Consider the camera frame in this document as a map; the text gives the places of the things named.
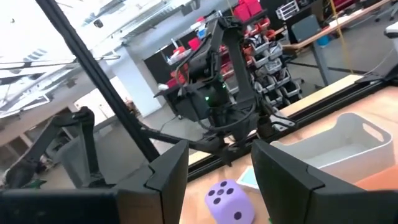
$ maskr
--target blue object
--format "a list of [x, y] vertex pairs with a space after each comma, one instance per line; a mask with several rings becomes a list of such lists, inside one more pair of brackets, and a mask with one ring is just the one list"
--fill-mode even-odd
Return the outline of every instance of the blue object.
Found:
[[248, 171], [244, 174], [243, 178], [241, 179], [241, 182], [256, 189], [259, 188], [256, 180], [256, 175], [254, 175], [253, 167], [250, 167], [248, 169]]
[[198, 30], [197, 32], [197, 36], [199, 37], [199, 39], [203, 39], [206, 37], [206, 29], [202, 29], [202, 30]]
[[325, 47], [326, 45], [329, 44], [329, 37], [327, 35], [324, 35], [323, 37], [317, 40], [317, 44], [321, 47]]

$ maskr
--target white wall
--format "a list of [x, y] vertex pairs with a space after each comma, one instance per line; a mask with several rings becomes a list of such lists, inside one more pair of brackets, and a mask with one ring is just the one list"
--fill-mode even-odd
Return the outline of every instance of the white wall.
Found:
[[141, 115], [145, 117], [160, 109], [164, 102], [154, 98], [157, 84], [149, 70], [145, 71], [146, 65], [138, 67], [137, 64], [143, 62], [132, 58], [127, 48], [122, 47], [116, 53], [120, 59], [108, 61], [108, 65], [126, 87]]

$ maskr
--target computer monitor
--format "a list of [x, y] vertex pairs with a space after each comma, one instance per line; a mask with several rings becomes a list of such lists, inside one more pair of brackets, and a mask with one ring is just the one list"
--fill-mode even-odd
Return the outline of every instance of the computer monitor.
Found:
[[323, 0], [314, 0], [299, 10], [296, 14], [285, 21], [289, 40], [291, 44], [298, 43], [296, 36], [292, 32], [292, 26], [310, 15], [315, 15], [319, 25], [322, 27], [324, 22], [323, 17]]

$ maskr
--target black pole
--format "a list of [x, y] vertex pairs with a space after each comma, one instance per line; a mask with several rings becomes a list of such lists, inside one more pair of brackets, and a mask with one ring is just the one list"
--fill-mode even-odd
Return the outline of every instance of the black pole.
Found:
[[54, 28], [61, 34], [68, 48], [76, 56], [81, 67], [98, 88], [99, 92], [104, 96], [116, 117], [119, 118], [143, 155], [145, 155], [150, 162], [159, 157], [160, 154], [150, 139], [141, 132], [141, 126], [137, 118], [129, 113], [123, 100], [113, 88], [109, 78], [93, 58], [91, 52], [87, 49], [76, 30], [69, 23], [58, 4], [54, 0], [36, 0], [36, 2]]

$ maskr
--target cable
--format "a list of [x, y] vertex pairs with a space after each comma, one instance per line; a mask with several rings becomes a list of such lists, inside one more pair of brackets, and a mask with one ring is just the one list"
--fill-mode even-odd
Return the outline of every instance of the cable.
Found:
[[372, 70], [366, 72], [366, 73], [363, 74], [363, 75], [368, 75], [368, 74], [374, 72], [377, 68], [379, 68], [379, 67], [387, 60], [387, 58], [389, 58], [389, 57], [391, 56], [391, 53], [392, 53], [394, 50], [395, 50], [395, 49], [391, 49], [390, 52], [388, 52], [387, 55], [384, 56], [384, 58], [380, 61], [380, 63], [379, 63], [378, 65], [376, 65]]
[[160, 127], [160, 129], [158, 130], [158, 132], [161, 133], [161, 132], [163, 131], [163, 128], [164, 128], [167, 124], [169, 124], [170, 122], [172, 122], [173, 120], [175, 120], [177, 117], [178, 117], [178, 116], [174, 116], [172, 119], [166, 121], [166, 122]]
[[232, 4], [230, 3], [229, 0], [226, 0], [226, 2], [228, 3], [229, 10], [231, 11], [231, 15], [233, 16], [233, 15], [234, 15], [234, 11], [233, 11], [233, 9], [232, 9]]
[[[183, 85], [180, 82], [179, 79], [179, 72], [182, 66], [184, 66], [207, 42], [207, 40], [209, 39], [209, 37], [211, 36], [211, 34], [206, 35], [206, 37], [202, 40], [202, 42], [200, 43], [199, 47], [194, 50], [192, 53], [190, 53], [190, 55], [188, 55], [186, 58], [184, 58], [184, 60], [177, 66], [177, 68], [175, 69], [175, 80], [177, 81], [177, 84], [180, 86], [180, 88], [183, 90]], [[186, 80], [186, 82], [189, 82], [189, 75], [187, 74], [187, 77], [184, 77]]]
[[[194, 94], [198, 95], [200, 98], [203, 98], [203, 99], [205, 98], [197, 89], [191, 88], [191, 91], [194, 92]], [[240, 122], [243, 122], [245, 119], [247, 119], [256, 110], [256, 103], [253, 103], [253, 105], [250, 108], [250, 111], [245, 116], [243, 116], [241, 119], [239, 119], [238, 121], [235, 121], [235, 122], [233, 122], [231, 124], [227, 124], [227, 125], [220, 126], [220, 127], [210, 127], [210, 126], [206, 126], [205, 124], [202, 123], [202, 121], [198, 117], [198, 110], [197, 110], [196, 106], [193, 104], [191, 98], [189, 98], [189, 100], [191, 102], [194, 114], [196, 116], [196, 119], [198, 120], [199, 125], [202, 128], [204, 128], [206, 130], [209, 130], [209, 131], [225, 131], [226, 128], [230, 128], [230, 127], [232, 127], [232, 126], [234, 126], [234, 125], [236, 125], [236, 124], [238, 124]]]
[[338, 27], [337, 28], [337, 32], [338, 32], [338, 34], [340, 36], [341, 46], [343, 48], [343, 55], [345, 57], [346, 66], [348, 66], [351, 74], [354, 74], [353, 66], [352, 66], [351, 60], [350, 60], [351, 57], [349, 56], [349, 53], [348, 53], [348, 50], [347, 50], [347, 46], [346, 46], [346, 41], [344, 40], [343, 33], [342, 33], [342, 31], [341, 31], [341, 29], [339, 27], [338, 14], [337, 14], [337, 11], [336, 11], [335, 3], [333, 2], [333, 0], [329, 0], [329, 2], [330, 2], [330, 6], [331, 6], [331, 10], [333, 12], [333, 15], [336, 18], [336, 26]]
[[159, 132], [161, 133], [162, 130], [163, 130], [163, 128], [166, 126], [166, 124], [172, 122], [172, 121], [175, 120], [176, 118], [177, 118], [177, 116], [174, 116], [172, 119], [170, 119], [169, 121], [167, 121], [166, 123], [164, 123], [164, 124], [160, 127]]

